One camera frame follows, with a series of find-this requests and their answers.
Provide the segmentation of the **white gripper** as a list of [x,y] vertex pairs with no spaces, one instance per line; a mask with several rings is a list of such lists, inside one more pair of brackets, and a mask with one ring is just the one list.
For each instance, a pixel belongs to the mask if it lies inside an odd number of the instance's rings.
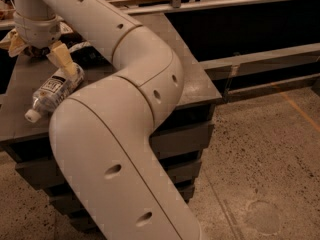
[[28,47],[27,44],[38,49],[49,47],[52,44],[50,53],[47,55],[49,61],[62,69],[68,77],[76,75],[77,69],[67,46],[57,41],[61,36],[60,21],[57,17],[38,21],[22,17],[15,12],[13,18],[17,31],[12,29],[8,33],[10,57],[18,56]]

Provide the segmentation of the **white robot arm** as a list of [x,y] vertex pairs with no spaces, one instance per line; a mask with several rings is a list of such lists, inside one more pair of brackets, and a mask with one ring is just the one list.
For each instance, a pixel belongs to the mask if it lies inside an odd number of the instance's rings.
[[149,144],[183,91],[173,49],[105,0],[14,3],[26,43],[51,45],[64,19],[116,70],[66,98],[49,126],[61,172],[106,239],[208,240]]

